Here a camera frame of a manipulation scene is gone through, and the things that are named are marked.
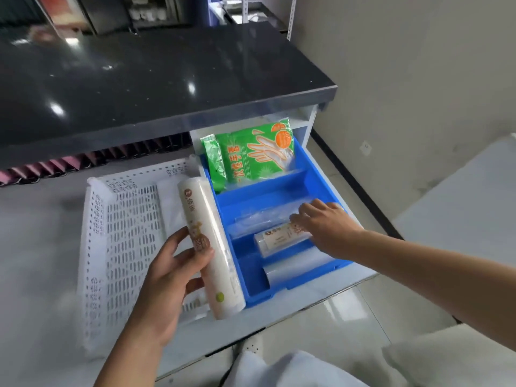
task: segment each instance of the blue plastic tray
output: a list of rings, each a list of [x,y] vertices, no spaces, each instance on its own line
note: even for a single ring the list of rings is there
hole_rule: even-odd
[[[236,240],[231,240],[229,237],[227,227],[235,222],[235,218],[249,213],[250,210],[259,211],[302,198],[319,198],[323,202],[339,203],[335,194],[320,176],[319,171],[296,139],[294,139],[294,153],[296,155],[295,168],[299,171],[226,191],[219,195],[215,194],[212,185],[212,192],[215,195],[215,202],[235,260],[247,307],[253,307],[271,299],[276,292],[282,289],[295,288],[352,263],[348,260],[335,260],[282,284],[270,287],[263,267],[314,247],[313,243],[310,240],[305,240],[268,258],[262,258],[253,239],[254,234]],[[201,157],[201,161],[211,184],[206,158]]]

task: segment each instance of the disposable glove package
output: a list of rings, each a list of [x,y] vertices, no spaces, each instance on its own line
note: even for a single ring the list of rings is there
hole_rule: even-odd
[[[288,171],[294,158],[288,119],[201,139],[217,193],[248,181]]]

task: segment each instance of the left hand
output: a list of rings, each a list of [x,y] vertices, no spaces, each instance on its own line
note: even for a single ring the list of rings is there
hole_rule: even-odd
[[[190,278],[214,255],[211,248],[200,253],[188,249],[174,257],[177,245],[186,236],[188,229],[183,227],[159,250],[124,329],[155,340],[161,347],[174,336],[185,296],[204,286],[201,278]]]

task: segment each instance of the white wall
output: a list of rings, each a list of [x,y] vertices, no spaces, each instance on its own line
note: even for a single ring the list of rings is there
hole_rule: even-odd
[[[293,41],[339,85],[315,129],[391,220],[516,131],[516,0],[298,0]]]

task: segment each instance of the perforated basket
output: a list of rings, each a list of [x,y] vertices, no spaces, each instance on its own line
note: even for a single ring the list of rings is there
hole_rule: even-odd
[[[136,302],[149,264],[166,237],[186,225],[177,183],[198,176],[195,156],[89,178],[77,294],[81,342],[107,355]],[[191,247],[182,242],[178,252]],[[185,298],[180,323],[209,311],[203,289]]]

